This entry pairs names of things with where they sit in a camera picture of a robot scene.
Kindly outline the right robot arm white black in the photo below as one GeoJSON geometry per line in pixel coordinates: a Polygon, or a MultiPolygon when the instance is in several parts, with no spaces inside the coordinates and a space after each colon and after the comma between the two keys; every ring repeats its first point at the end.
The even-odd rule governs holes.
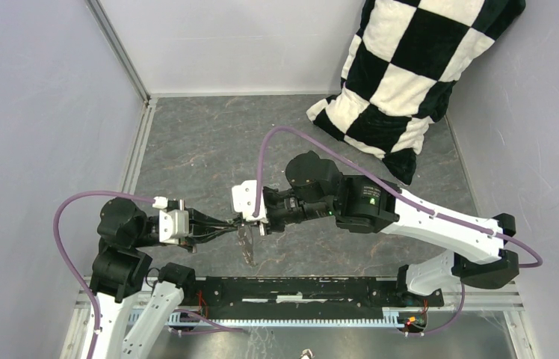
{"type": "Polygon", "coordinates": [[[464,215],[423,200],[390,185],[388,192],[365,175],[345,175],[329,159],[309,151],[293,158],[285,169],[291,186],[285,191],[264,187],[258,199],[256,180],[231,189],[232,208],[245,224],[268,233],[290,224],[334,217],[338,228],[351,233],[406,236],[444,248],[440,255],[398,269],[394,294],[413,305],[456,281],[479,289],[500,289],[520,272],[519,256],[505,249],[501,234],[514,236],[512,215],[493,218],[464,215]]]}

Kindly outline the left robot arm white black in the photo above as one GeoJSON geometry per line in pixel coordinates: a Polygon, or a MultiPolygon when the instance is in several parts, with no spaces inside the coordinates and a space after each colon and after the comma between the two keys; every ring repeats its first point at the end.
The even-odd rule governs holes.
{"type": "Polygon", "coordinates": [[[233,221],[188,208],[183,200],[149,199],[158,211],[155,216],[141,210],[138,201],[137,196],[119,194],[100,212],[99,250],[90,282],[83,285],[90,300],[92,326],[82,358],[146,358],[174,313],[210,325],[210,334],[228,331],[209,319],[209,306],[197,288],[195,271],[174,263],[158,269],[146,307],[132,328],[127,327],[152,264],[143,247],[179,245],[193,251],[198,243],[237,227],[233,221]]]}

